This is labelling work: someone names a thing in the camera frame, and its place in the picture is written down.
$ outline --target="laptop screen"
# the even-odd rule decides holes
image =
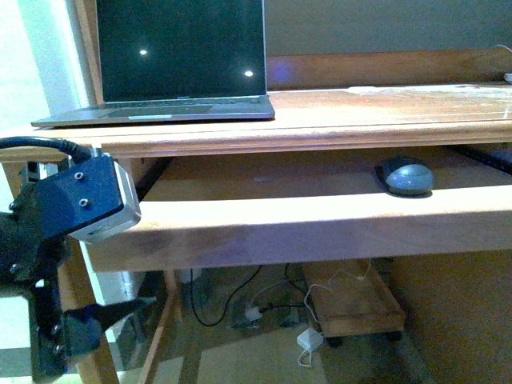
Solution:
[[[106,102],[263,95],[262,0],[97,0]]]

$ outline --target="screw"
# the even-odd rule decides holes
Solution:
[[[80,207],[85,208],[86,206],[90,205],[90,200],[88,198],[81,198],[78,204]]]
[[[58,334],[58,332],[62,329],[62,326],[60,324],[55,324],[53,328],[51,329],[51,334],[55,336]]]
[[[18,270],[19,270],[19,265],[18,264],[13,264],[9,268],[9,272],[11,272],[12,274],[15,274],[16,272],[18,272]]]
[[[63,350],[64,350],[64,346],[59,344],[59,345],[55,346],[54,353],[55,354],[60,354]]]

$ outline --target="floor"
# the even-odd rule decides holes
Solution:
[[[337,348],[324,343],[313,353],[312,368],[298,366],[302,349],[296,338],[307,328],[304,309],[269,310],[254,323],[244,319],[242,310],[258,292],[274,284],[275,287],[256,295],[254,302],[260,306],[268,306],[269,302],[300,302],[302,294],[291,285],[281,283],[283,268],[283,265],[263,267],[260,274],[234,296],[226,318],[215,327],[198,323],[185,295],[188,308],[183,321],[175,323],[170,330],[155,382],[434,384],[406,333],[399,342],[389,342],[385,335],[372,334],[344,338]],[[204,273],[194,284],[194,301],[200,318],[204,322],[216,320],[229,293],[255,270],[253,266]],[[295,266],[290,268],[289,275],[300,278]],[[141,358],[134,358],[135,366],[140,366],[143,350]],[[139,371],[119,373],[121,384],[136,383]],[[0,384],[29,382],[30,378],[0,378]],[[76,374],[68,374],[57,382],[80,383],[80,379]]]

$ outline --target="desk leg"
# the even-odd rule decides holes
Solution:
[[[71,249],[71,258],[58,271],[64,310],[96,302],[78,241],[72,239]],[[103,335],[99,349],[81,360],[77,364],[77,368],[84,384],[119,384],[114,360],[105,335]]]
[[[138,384],[151,384],[156,376],[160,357],[162,355],[164,341],[168,335],[168,326],[173,320],[173,310],[176,319],[182,320],[182,312],[179,301],[178,284],[173,270],[165,272],[167,300],[163,307],[162,316],[158,321],[157,329],[151,341],[150,350],[147,353]]]

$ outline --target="gray mouse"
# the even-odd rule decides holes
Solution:
[[[403,197],[425,197],[434,187],[434,175],[421,160],[397,156],[375,167],[378,180],[390,194]]]

